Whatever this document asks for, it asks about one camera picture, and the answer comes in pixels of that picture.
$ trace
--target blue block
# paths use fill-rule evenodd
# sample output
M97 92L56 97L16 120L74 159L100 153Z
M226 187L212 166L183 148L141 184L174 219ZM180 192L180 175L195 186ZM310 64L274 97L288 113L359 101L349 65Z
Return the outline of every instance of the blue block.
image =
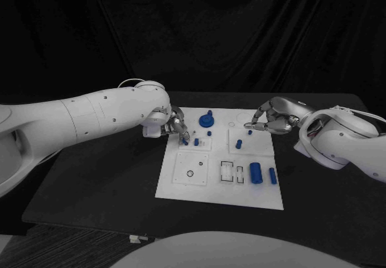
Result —
M264 177L261 175L261 166L259 163L251 163L249 164L251 168L251 181L254 184L259 184L264 182Z
M271 183L277 184L277 175L275 175L275 168L269 168L269 175L271 175Z
M242 148L242 143L244 143L244 141L242 140L238 140L236 149L241 149Z

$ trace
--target blue object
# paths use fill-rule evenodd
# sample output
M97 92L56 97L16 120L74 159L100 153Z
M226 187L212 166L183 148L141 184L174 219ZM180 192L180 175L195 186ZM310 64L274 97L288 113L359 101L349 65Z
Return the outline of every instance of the blue object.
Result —
M238 140L238 143L236 143L236 149L241 149L241 147L242 147L242 143L244 143L244 141L242 141L242 140Z
M200 118L199 118L199 125L202 127L212 127L215 124L215 118L212 116L212 110L208 111L208 114L203 115Z
M264 182L264 177L261 175L261 166L259 163L251 163L249 164L251 168L251 181L254 184L259 184Z
M277 184L277 175L275 175L275 168L269 168L269 175L271 175L271 183Z

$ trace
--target white cable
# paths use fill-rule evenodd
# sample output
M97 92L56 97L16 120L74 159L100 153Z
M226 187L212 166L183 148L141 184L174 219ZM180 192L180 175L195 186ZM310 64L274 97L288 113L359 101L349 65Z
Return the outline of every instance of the white cable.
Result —
M128 82L128 81L131 81L131 80L140 80L140 81L144 81L144 80L140 79L140 78L130 78L130 79L127 79L127 80L118 85L118 88L123 86L123 84L124 84L125 82Z
M331 109L340 109L340 110L343 110L343 111L346 111L346 112L347 112L347 111L353 111L353 112L356 112L356 113L363 114L365 116L369 116L369 117L372 117L372 118L380 120L383 123L386 123L386 119L382 118L380 116L372 114L372 113L362 112L362 111L359 111L359 110L354 110L354 109L341 107L341 106L339 106L339 105L337 105L334 108L331 108Z
M58 150L51 156L48 156L46 159L43 159L43 160L39 162L38 165L40 165L45 161L48 161L51 158L53 158L53 157L56 156L56 154L59 153L61 150Z

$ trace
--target table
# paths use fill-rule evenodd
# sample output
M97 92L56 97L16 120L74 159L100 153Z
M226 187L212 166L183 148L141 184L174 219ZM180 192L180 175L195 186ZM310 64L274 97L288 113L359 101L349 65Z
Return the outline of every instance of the table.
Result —
M278 94L170 92L180 107L257 109ZM366 111L352 94L280 94L316 109ZM386 184L349 164L323 167L293 146L298 131L272 135L284 211L154 198L167 137L141 127L64 149L23 221L151 237L196 231L251 233L354 263L386 265Z

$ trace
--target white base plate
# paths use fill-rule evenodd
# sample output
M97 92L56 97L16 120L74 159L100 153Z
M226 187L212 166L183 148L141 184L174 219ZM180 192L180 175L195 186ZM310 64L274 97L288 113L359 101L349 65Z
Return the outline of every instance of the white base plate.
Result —
M284 210L280 178L277 175L278 184L274 185L268 171L269 168L275 168L277 170L271 134L268 132L254 131L252 135L248 135L248 130L244 129L244 123L251 122L255 110L185 107L182 107L182 110L190 133L190 142L189 146L183 147L183 145L179 145L179 135L169 136L156 197ZM202 115L208 114L208 110L213 111L215 125L209 128L203 128L199 125L199 118ZM261 117L261 122L267 122L265 116ZM209 151L202 151L199 146L193 146L195 138L212 139ZM242 149L251 149L238 150L235 148L235 150L238 150L238 154L235 154L231 150L231 147L236 146L232 139L244 140ZM187 164L180 167L176 165L177 154L180 153L209 156L208 177L206 182L202 183L206 185L193 185L197 183L192 181L187 181L186 184L173 182L176 178L179 182L186 179L183 177L186 176L183 175L185 171L179 169L183 170ZM233 171L236 171L238 166L244 167L242 184L238 183L236 177L233 182L222 181L222 161L233 162ZM261 184L251 183L249 164L252 162L261 163L261 173L264 177Z

